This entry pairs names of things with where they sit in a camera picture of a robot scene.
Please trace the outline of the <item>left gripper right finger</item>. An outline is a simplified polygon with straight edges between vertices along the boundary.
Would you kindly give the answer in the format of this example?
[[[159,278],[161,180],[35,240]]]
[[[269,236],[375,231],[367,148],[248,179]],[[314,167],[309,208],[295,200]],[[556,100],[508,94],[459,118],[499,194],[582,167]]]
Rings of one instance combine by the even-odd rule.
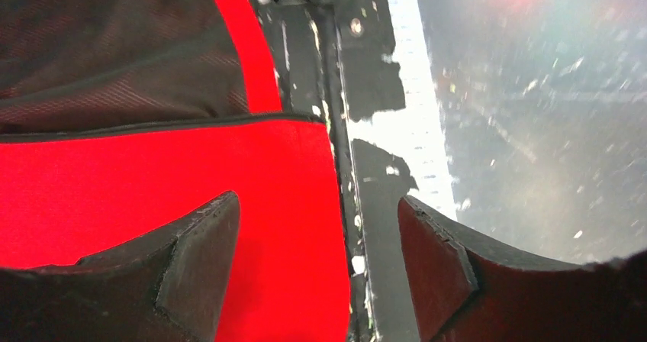
[[[422,341],[644,341],[646,254],[578,265],[509,246],[414,197],[398,224]]]

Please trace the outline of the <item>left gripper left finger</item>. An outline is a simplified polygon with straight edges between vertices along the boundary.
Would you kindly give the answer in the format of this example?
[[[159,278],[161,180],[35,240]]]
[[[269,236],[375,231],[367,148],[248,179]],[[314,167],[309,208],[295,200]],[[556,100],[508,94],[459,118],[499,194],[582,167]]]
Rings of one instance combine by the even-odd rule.
[[[1,271],[3,341],[212,341],[240,203],[192,213],[71,266]]]

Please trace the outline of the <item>red zip jacket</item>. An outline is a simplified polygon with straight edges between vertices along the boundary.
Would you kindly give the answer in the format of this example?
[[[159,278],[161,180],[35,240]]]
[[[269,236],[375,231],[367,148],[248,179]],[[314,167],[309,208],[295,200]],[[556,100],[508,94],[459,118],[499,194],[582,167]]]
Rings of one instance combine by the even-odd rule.
[[[344,341],[327,128],[282,108],[248,0],[1,0],[1,271],[240,203],[212,341]]]

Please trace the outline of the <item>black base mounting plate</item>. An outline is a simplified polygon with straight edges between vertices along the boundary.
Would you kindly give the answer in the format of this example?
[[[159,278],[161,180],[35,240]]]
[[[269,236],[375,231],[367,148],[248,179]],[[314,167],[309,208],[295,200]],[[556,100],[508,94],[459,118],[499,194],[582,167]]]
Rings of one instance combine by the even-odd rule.
[[[398,203],[416,186],[378,140],[378,115],[405,106],[388,0],[250,0],[283,108],[320,116],[340,184],[351,285],[350,341],[416,341]]]

